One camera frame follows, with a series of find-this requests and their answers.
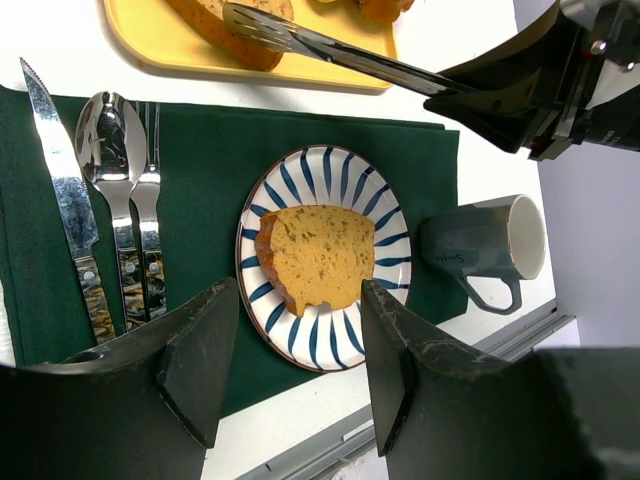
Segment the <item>cup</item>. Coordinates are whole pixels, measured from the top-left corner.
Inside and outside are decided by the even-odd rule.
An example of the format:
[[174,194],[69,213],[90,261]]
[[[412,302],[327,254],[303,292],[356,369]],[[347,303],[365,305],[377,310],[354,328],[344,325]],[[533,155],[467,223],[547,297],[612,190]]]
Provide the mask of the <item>cup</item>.
[[[544,265],[544,223],[526,195],[462,205],[421,226],[420,250],[430,265],[453,275],[479,308],[508,315],[522,306],[520,280],[533,280]],[[488,305],[466,277],[499,278],[511,290],[511,305]]]

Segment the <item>knife handle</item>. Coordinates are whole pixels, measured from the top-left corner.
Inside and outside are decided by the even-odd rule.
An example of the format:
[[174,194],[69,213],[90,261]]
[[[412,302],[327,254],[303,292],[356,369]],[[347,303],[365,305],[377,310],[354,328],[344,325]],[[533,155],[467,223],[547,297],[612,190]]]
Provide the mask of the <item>knife handle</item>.
[[77,258],[74,263],[78,280],[82,287],[82,296],[89,312],[93,336],[96,339],[96,343],[100,345],[114,339],[116,333],[109,314],[107,297],[102,289],[98,266],[93,257]]
[[164,261],[162,251],[145,250],[144,273],[146,280],[147,309],[149,320],[155,320],[167,313],[167,297],[164,286]]
[[117,247],[120,266],[120,286],[127,332],[141,327],[147,322],[142,293],[142,272],[140,258],[135,247]]

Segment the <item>white table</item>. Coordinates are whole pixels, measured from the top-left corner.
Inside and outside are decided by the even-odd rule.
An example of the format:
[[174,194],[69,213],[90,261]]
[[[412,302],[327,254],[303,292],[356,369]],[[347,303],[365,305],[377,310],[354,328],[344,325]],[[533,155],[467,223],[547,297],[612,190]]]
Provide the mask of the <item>white table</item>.
[[[371,96],[169,76],[176,73],[151,75],[111,37],[101,0],[0,0],[0,12],[0,84],[6,87],[24,90],[21,55],[54,94],[88,97],[108,89],[137,100],[439,122],[461,131],[460,203],[526,193],[542,210],[537,165],[526,160],[527,152],[501,152],[457,122],[425,112],[423,98],[412,92],[393,87]],[[416,0],[395,27],[400,59],[432,71],[468,60],[516,33],[511,0]],[[487,300],[507,304],[507,288],[499,281],[474,279],[473,284]],[[440,326],[473,344],[554,297],[547,254],[540,276],[523,284],[519,312],[502,317],[470,304],[466,314]],[[369,402],[361,366],[325,375],[224,418],[203,478],[235,478]]]

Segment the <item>spoon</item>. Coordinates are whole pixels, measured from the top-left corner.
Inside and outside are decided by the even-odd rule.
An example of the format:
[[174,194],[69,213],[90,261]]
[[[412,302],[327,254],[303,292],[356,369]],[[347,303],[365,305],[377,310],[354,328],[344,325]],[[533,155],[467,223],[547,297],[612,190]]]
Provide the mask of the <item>spoon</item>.
[[129,213],[129,197],[146,163],[144,127],[127,100],[114,92],[101,92],[82,109],[75,149],[82,173],[111,210],[126,331],[130,331],[147,321],[142,270]]

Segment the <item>yellow tray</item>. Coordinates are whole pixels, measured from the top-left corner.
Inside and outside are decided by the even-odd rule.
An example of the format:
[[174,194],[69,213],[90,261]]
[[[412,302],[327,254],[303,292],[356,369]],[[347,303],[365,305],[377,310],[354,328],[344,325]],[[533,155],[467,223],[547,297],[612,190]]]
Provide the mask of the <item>yellow tray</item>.
[[[375,93],[389,84],[346,68],[285,54],[272,72],[256,72],[195,33],[165,0],[104,0],[109,26],[122,45],[155,67],[350,87]],[[380,55],[397,58],[393,28],[365,20],[354,0],[292,0],[295,22]]]

